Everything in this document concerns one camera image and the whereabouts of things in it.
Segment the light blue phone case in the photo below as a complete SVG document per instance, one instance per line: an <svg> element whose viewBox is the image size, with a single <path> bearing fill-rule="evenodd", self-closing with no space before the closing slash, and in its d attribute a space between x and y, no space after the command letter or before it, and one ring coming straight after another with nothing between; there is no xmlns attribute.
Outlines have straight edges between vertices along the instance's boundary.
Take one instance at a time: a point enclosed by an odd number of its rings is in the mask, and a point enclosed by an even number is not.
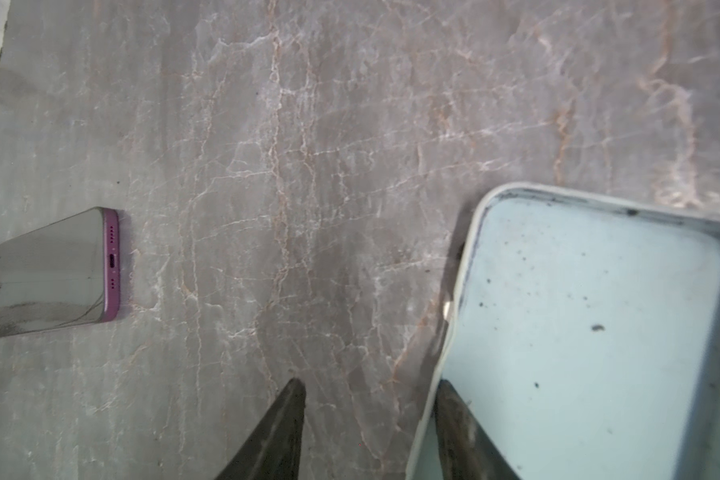
<svg viewBox="0 0 720 480"><path fill-rule="evenodd" d="M520 479L720 479L720 216L533 183L477 204L405 475L448 380Z"/></svg>

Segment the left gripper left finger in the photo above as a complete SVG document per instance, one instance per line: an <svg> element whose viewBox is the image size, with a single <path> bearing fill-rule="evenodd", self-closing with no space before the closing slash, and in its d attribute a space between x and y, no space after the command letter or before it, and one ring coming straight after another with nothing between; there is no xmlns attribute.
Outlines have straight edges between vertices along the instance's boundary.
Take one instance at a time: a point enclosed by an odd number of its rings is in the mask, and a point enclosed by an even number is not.
<svg viewBox="0 0 720 480"><path fill-rule="evenodd" d="M292 378L216 479L297 479L306 406L306 387Z"/></svg>

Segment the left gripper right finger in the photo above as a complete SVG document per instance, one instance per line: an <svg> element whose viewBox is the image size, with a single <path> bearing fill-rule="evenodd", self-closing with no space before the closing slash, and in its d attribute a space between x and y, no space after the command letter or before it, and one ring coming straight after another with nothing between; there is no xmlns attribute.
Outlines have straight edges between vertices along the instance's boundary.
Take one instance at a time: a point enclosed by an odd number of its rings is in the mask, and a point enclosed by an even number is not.
<svg viewBox="0 0 720 480"><path fill-rule="evenodd" d="M448 380L435 395L438 455L445 480L519 480Z"/></svg>

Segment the black phone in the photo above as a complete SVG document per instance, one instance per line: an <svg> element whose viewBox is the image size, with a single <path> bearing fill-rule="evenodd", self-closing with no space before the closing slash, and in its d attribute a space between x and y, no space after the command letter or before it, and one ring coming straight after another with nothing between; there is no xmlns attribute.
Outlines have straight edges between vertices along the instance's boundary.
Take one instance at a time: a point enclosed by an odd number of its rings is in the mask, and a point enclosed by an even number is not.
<svg viewBox="0 0 720 480"><path fill-rule="evenodd" d="M116 210L94 207L0 244L0 338L109 322L120 304Z"/></svg>

